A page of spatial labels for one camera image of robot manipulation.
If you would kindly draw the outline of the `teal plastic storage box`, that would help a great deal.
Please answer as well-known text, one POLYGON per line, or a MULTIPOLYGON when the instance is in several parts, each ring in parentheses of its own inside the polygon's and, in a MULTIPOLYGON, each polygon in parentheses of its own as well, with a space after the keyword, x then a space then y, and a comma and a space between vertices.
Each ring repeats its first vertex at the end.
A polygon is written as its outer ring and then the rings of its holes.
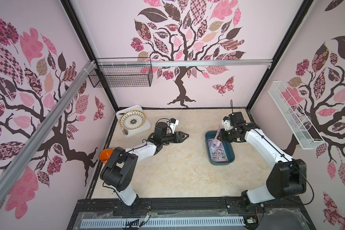
POLYGON ((209 162, 212 165, 228 165, 235 161, 235 154, 232 145, 227 142, 221 142, 214 151, 211 145, 214 141, 216 131, 209 131, 205 134, 205 143, 208 153, 209 162))

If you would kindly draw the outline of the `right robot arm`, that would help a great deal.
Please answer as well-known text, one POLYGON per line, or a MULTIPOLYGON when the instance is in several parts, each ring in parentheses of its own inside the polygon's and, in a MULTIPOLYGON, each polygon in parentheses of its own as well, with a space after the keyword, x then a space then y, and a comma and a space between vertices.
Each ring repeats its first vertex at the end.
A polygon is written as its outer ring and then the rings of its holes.
POLYGON ((272 142, 255 122, 246 122, 241 112, 222 119, 218 139, 222 142, 251 144, 268 163, 271 172, 266 182, 241 194, 241 206, 304 194, 307 189, 307 165, 294 159, 272 142))

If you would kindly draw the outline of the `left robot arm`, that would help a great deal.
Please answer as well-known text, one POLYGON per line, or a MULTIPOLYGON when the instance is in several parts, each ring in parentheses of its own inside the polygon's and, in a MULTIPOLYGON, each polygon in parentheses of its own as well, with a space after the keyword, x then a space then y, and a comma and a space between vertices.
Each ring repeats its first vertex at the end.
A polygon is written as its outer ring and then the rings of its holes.
POLYGON ((164 146, 180 144, 189 138, 187 133, 175 131, 177 122, 170 119, 167 123, 156 123, 154 132, 141 145, 129 149, 117 147, 106 161, 100 179, 103 186, 111 188, 125 206, 137 204, 138 195, 130 184, 137 164, 156 155, 164 146))

